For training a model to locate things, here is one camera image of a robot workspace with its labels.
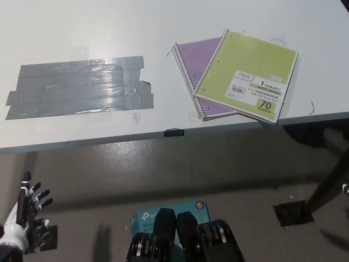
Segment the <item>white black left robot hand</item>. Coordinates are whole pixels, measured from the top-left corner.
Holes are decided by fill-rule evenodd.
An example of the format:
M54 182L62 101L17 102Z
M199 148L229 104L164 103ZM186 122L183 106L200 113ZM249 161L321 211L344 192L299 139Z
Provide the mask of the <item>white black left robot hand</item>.
M31 185L31 172L25 171L17 202L3 227L1 247L14 248L20 254L25 255L46 244L51 237L50 220L38 218L37 215L51 205L53 199L47 198L50 194L48 189L37 194L36 191L40 187L40 182Z

